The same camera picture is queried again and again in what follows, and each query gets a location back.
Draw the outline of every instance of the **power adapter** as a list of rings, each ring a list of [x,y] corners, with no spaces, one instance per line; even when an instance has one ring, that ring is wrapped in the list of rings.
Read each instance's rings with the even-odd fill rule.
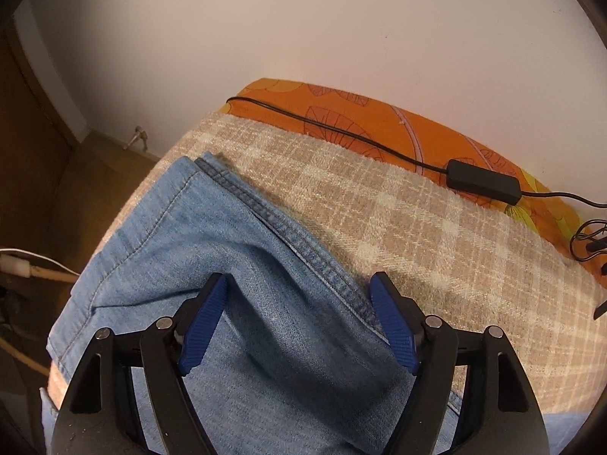
[[[453,190],[516,205],[523,196],[518,179],[482,167],[451,159],[447,163],[447,186]]]

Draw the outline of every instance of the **white cable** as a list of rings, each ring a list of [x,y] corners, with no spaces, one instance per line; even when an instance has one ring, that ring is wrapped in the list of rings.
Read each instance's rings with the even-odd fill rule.
[[[4,253],[9,253],[9,252],[23,253],[25,255],[35,256],[36,258],[42,258],[43,260],[50,261],[51,263],[54,263],[55,265],[63,268],[63,270],[66,270],[69,273],[73,273],[74,275],[80,276],[80,274],[77,271],[73,271],[71,268],[68,268],[65,265],[62,265],[58,261],[53,260],[52,258],[49,258],[48,256],[38,255],[37,253],[30,252],[30,251],[27,251],[27,250],[20,250],[19,248],[0,248],[0,253],[3,253],[3,252]]]

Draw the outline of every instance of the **beige checkered fabric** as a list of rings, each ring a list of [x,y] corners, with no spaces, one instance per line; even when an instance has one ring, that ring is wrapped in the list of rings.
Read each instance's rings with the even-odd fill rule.
[[[595,405],[607,383],[607,320],[592,315],[605,289],[521,223],[338,145],[210,115],[156,165],[102,244],[175,159],[207,150],[315,235],[361,286],[384,270],[426,314],[473,331],[500,325],[542,412]]]

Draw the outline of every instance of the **wooden cabinet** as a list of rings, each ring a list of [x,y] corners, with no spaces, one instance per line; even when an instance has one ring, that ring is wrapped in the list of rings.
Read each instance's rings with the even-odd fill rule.
[[[10,27],[0,35],[0,246],[47,250],[52,201],[75,139],[45,100]]]

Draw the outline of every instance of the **jeans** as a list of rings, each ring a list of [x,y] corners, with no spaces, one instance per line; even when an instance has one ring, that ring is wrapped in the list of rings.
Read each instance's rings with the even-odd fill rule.
[[[97,329],[144,329],[214,271],[240,291],[184,383],[217,452],[380,454],[414,377],[350,275],[209,153],[175,162],[89,262],[49,354],[69,380]],[[148,445],[164,453],[143,371],[134,385]],[[450,446],[459,402],[451,395],[435,453]],[[48,445],[57,412],[44,390],[42,405]]]

